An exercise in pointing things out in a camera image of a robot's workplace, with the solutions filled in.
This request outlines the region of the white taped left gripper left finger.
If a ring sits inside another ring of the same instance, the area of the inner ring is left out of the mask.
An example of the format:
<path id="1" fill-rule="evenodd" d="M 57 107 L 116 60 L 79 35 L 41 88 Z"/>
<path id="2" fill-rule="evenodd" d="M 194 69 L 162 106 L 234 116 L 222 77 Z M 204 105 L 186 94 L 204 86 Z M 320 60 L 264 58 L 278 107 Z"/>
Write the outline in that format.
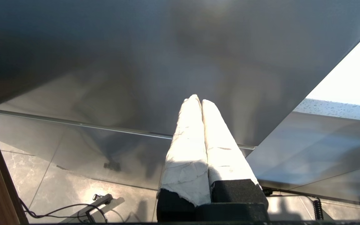
<path id="1" fill-rule="evenodd" d="M 211 203 L 202 107 L 186 98 L 166 154 L 157 194 L 158 222 L 194 221 L 197 207 Z"/>

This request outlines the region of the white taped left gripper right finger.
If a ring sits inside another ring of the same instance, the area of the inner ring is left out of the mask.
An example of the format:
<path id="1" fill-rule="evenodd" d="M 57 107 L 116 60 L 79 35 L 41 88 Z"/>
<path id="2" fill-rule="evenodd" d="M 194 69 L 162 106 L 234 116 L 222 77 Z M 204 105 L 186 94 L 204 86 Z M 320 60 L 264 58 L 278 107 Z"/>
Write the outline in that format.
<path id="1" fill-rule="evenodd" d="M 217 106 L 202 101 L 208 179 L 213 203 L 251 203 L 268 207 L 268 200 Z"/>

